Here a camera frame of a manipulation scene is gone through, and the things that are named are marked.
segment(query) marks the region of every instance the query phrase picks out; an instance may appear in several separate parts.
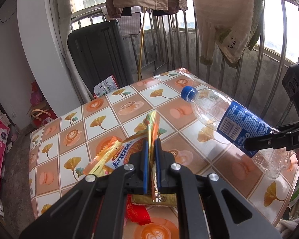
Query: blue bottle label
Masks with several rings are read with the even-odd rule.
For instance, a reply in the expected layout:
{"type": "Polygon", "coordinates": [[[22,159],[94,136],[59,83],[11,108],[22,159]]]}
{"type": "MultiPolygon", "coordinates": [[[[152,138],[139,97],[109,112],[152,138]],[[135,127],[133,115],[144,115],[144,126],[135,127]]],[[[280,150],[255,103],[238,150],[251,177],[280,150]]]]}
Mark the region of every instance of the blue bottle label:
{"type": "Polygon", "coordinates": [[[247,151],[244,143],[249,137],[269,134],[271,127],[244,106],[233,101],[220,121],[217,132],[250,158],[258,151],[247,151]]]}

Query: table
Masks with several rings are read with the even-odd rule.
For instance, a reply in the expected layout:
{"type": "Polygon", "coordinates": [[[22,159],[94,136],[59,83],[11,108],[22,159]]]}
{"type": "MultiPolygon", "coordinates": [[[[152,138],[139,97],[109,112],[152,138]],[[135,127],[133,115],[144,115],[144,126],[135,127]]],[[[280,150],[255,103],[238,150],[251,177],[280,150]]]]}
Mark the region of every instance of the table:
{"type": "MultiPolygon", "coordinates": [[[[160,139],[165,151],[193,173],[218,173],[273,225],[282,216],[299,175],[296,156],[275,180],[224,137],[198,121],[180,98],[186,85],[212,87],[185,68],[169,71],[95,99],[31,134],[29,183],[35,218],[83,179],[82,170],[113,136],[124,140],[137,131],[153,109],[161,116],[160,139]],[[92,125],[98,117],[99,124],[92,125]]],[[[178,238],[177,210],[148,207],[156,227],[178,238]]],[[[127,222],[123,237],[139,238],[144,226],[127,222]]]]}

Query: concrete floor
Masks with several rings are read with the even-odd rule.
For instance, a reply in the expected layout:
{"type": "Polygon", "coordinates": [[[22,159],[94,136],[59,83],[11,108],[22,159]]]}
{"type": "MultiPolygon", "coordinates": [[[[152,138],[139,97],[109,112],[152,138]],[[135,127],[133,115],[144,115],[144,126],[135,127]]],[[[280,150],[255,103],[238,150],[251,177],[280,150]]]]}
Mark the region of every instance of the concrete floor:
{"type": "Polygon", "coordinates": [[[0,199],[7,230],[15,238],[34,221],[29,193],[29,147],[30,134],[20,135],[5,154],[6,182],[1,183],[0,199]]]}

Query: patterned tablecloth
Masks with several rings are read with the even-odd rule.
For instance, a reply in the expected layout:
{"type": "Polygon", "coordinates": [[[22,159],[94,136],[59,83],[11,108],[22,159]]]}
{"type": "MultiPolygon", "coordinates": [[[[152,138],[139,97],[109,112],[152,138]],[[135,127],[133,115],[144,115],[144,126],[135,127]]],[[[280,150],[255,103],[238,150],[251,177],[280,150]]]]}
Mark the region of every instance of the patterned tablecloth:
{"type": "MultiPolygon", "coordinates": [[[[95,99],[33,132],[29,183],[35,217],[83,179],[82,170],[112,136],[124,140],[135,134],[147,113],[156,109],[161,115],[163,150],[177,152],[176,161],[193,173],[218,173],[277,224],[299,175],[295,155],[291,166],[277,179],[267,178],[243,152],[196,119],[191,106],[180,97],[186,85],[211,87],[181,68],[95,99]]],[[[175,208],[150,207],[148,211],[154,224],[178,238],[175,208]]],[[[124,238],[140,238],[144,227],[128,221],[124,238]]]]}

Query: beige curtain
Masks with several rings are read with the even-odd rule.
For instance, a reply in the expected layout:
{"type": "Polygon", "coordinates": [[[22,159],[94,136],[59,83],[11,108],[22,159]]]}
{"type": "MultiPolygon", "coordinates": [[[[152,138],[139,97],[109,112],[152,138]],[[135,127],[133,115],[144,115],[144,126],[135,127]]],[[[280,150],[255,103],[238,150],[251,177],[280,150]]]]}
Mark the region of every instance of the beige curtain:
{"type": "Polygon", "coordinates": [[[54,31],[60,46],[62,56],[68,67],[69,77],[72,80],[74,89],[81,104],[93,100],[93,96],[83,82],[77,68],[73,62],[67,45],[68,35],[71,31],[71,1],[70,0],[50,0],[50,9],[52,14],[54,31]]]}

